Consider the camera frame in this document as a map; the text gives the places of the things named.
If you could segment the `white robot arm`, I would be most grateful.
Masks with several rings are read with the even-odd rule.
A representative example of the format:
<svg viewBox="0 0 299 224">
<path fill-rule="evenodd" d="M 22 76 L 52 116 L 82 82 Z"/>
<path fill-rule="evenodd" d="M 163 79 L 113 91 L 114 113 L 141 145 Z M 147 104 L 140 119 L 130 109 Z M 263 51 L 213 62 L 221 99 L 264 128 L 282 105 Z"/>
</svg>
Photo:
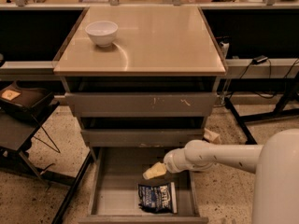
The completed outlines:
<svg viewBox="0 0 299 224">
<path fill-rule="evenodd" d="M 205 170 L 220 163 L 255 174 L 251 224 L 299 224 L 299 130 L 271 136 L 263 145 L 214 145 L 192 140 L 166 153 L 144 174 Z"/>
</svg>

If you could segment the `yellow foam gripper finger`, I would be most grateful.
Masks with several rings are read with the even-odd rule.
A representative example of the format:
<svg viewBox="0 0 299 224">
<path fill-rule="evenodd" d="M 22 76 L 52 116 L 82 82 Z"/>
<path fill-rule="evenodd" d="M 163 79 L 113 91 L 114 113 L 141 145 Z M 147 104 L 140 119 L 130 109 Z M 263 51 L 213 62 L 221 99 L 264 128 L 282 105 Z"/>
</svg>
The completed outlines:
<svg viewBox="0 0 299 224">
<path fill-rule="evenodd" d="M 143 173 L 143 177 L 146 180 L 165 175 L 167 172 L 166 166 L 164 163 L 157 162 L 151 166 L 146 172 Z"/>
</svg>

